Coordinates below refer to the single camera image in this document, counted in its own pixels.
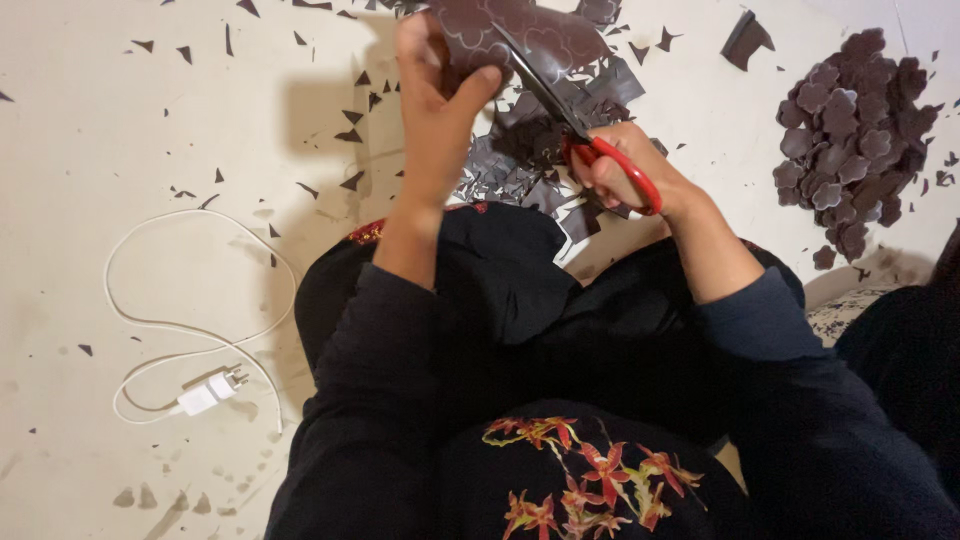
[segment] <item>right hand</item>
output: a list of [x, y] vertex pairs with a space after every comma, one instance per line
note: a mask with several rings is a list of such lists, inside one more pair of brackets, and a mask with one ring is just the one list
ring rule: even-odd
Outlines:
[[[699, 188], [673, 168], [637, 124], [621, 122], [590, 130], [589, 135], [606, 140], [646, 173], [660, 191], [663, 200], [660, 214], [664, 217], [681, 211], [686, 202], [699, 191]], [[604, 156], [592, 167], [588, 167], [575, 152], [571, 156], [577, 180], [585, 187], [594, 188], [607, 208], [615, 208], [620, 203], [626, 203], [635, 209], [647, 206], [643, 195], [634, 188], [613, 158]]]

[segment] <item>orchid pattern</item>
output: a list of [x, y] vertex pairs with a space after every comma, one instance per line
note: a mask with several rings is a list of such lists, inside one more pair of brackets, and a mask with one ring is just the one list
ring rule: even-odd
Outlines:
[[[606, 435], [603, 423], [596, 420]], [[609, 448], [603, 454], [592, 444], [580, 440], [573, 428], [576, 422], [576, 418], [560, 416], [501, 418], [484, 431], [483, 442], [495, 447], [521, 441], [530, 443], [537, 450], [549, 447], [560, 460], [566, 475], [567, 489], [560, 497], [566, 521], [558, 524], [552, 494], [537, 505], [525, 500], [527, 490], [521, 491], [519, 497], [511, 491], [508, 495], [510, 509], [504, 514], [507, 528], [502, 540], [509, 540], [518, 529], [536, 529], [538, 540], [549, 540], [551, 534], [562, 540], [600, 540], [607, 536], [613, 539], [621, 526], [633, 523], [653, 532], [660, 519], [673, 513], [663, 501], [664, 489], [681, 499], [689, 493], [700, 502], [694, 489], [700, 487], [704, 475], [681, 468], [676, 455], [671, 461], [667, 453], [653, 452], [636, 443], [646, 458], [633, 469], [623, 462], [626, 442], [613, 443], [608, 437]], [[578, 482], [564, 463], [564, 456], [581, 456], [592, 470], [580, 475]], [[624, 502], [636, 519], [616, 515], [619, 501]]]

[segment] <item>finger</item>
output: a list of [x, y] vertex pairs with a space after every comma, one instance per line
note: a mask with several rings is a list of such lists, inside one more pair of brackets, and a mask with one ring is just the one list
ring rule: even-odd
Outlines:
[[583, 187], [593, 187], [593, 170], [590, 169], [576, 152], [570, 152], [570, 166], [573, 168], [573, 180]]
[[456, 95], [450, 99], [450, 108], [468, 122], [482, 110], [500, 88], [503, 75], [495, 65], [481, 67], [467, 77]]
[[406, 91], [400, 92], [400, 100], [404, 103], [417, 104], [418, 107], [427, 105], [435, 110], [446, 105], [446, 100], [438, 90], [440, 84], [440, 69], [425, 63], [400, 64], [400, 84]]
[[610, 156], [600, 157], [593, 164], [592, 171], [597, 188], [603, 187], [609, 192], [617, 193], [630, 184], [627, 173], [623, 172], [620, 165]]
[[597, 194], [597, 197], [600, 198], [600, 202], [603, 203], [604, 207], [615, 209], [620, 206], [620, 200], [602, 185], [598, 185], [597, 188], [594, 189], [594, 192]]
[[616, 201], [622, 201], [635, 208], [645, 206], [644, 197], [637, 193], [627, 174], [613, 158], [609, 156], [600, 158], [593, 164], [592, 169], [593, 181], [597, 188], [606, 189]]
[[396, 25], [394, 42], [397, 61], [415, 63], [427, 61], [431, 43], [441, 40], [440, 22], [429, 12], [418, 12]]
[[633, 122], [620, 122], [612, 126], [594, 128], [589, 132], [590, 136], [600, 137], [623, 154], [632, 154], [638, 143], [646, 138], [646, 134], [640, 127]]

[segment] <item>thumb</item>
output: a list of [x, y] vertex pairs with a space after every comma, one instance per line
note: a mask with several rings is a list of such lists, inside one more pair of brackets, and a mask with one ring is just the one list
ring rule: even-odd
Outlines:
[[450, 108], [456, 110], [458, 114], [469, 116], [472, 121], [500, 88], [502, 78], [500, 68], [495, 65], [488, 65], [474, 71], [450, 100]]

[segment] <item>black sleeve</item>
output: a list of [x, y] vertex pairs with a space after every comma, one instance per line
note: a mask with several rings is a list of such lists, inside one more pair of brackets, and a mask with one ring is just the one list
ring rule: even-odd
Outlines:
[[267, 538], [423, 538], [440, 299], [368, 264], [320, 355]]
[[743, 476], [775, 537], [958, 537], [926, 455], [822, 347], [779, 270], [700, 312], [731, 375]]

